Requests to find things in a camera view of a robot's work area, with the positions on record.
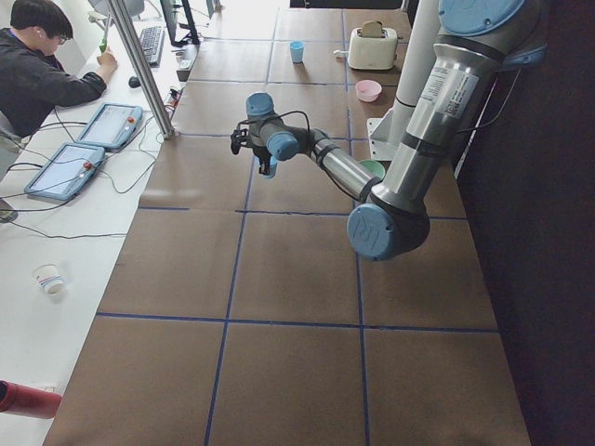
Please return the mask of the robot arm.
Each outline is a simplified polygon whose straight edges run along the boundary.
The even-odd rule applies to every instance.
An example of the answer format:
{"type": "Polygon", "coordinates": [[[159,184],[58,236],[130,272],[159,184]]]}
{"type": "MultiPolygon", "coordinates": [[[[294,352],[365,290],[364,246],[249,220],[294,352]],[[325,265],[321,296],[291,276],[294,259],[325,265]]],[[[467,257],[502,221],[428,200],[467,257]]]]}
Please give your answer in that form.
{"type": "Polygon", "coordinates": [[[424,198],[452,139],[469,125],[497,72],[538,62],[545,52],[546,1],[422,1],[397,94],[377,122],[394,155],[378,177],[323,131],[284,123],[265,92],[250,95],[231,151],[250,149],[270,177],[279,162],[311,158],[356,202],[347,233],[362,257],[386,260],[428,237],[424,198]]]}

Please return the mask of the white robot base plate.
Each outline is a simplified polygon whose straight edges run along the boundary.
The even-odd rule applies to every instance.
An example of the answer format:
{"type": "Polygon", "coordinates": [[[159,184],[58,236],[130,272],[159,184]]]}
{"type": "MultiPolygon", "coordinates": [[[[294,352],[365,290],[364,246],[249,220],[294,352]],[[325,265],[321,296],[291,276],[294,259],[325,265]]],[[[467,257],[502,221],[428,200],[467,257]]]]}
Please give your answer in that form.
{"type": "Polygon", "coordinates": [[[391,162],[403,135],[403,127],[393,123],[392,116],[366,121],[370,156],[380,162],[391,162]]]}

